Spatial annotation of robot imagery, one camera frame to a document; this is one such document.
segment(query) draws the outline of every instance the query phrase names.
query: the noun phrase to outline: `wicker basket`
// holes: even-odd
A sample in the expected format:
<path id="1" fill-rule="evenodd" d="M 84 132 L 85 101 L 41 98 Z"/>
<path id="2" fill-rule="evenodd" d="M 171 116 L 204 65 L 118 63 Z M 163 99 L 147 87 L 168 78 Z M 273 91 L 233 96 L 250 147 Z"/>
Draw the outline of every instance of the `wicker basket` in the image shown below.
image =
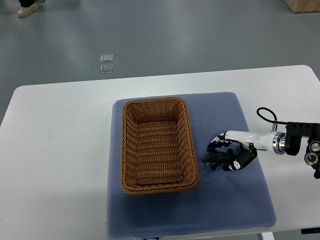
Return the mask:
<path id="1" fill-rule="evenodd" d="M 132 195 L 194 188 L 199 171 L 186 102 L 127 102 L 122 114 L 121 187 Z"/>

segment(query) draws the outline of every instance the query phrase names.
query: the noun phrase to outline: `shoe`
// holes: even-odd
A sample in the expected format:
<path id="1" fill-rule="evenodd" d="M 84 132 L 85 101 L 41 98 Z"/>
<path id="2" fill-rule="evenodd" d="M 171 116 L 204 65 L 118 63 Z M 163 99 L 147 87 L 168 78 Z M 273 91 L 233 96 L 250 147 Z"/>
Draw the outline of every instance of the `shoe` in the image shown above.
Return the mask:
<path id="1" fill-rule="evenodd" d="M 26 16 L 29 16 L 32 14 L 34 11 L 38 10 L 39 6 L 38 4 L 34 3 L 30 7 L 21 7 L 20 11 L 18 11 L 18 17 L 19 18 L 24 18 Z"/>

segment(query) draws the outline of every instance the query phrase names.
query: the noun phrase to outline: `toy crocodile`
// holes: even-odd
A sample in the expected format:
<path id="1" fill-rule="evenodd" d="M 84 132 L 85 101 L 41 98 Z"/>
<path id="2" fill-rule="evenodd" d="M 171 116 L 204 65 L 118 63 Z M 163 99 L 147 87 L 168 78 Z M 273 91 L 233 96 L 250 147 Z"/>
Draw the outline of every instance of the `toy crocodile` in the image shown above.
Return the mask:
<path id="1" fill-rule="evenodd" d="M 201 165 L 204 166 L 210 163 L 215 163 L 214 165 L 211 165 L 211 169 L 215 171 L 217 167 L 221 166 L 221 164 L 232 164 L 236 158 L 237 155 L 234 154 L 234 151 L 231 148 L 229 148 L 227 152 L 213 149 L 210 150 L 210 152 L 202 159 Z"/>

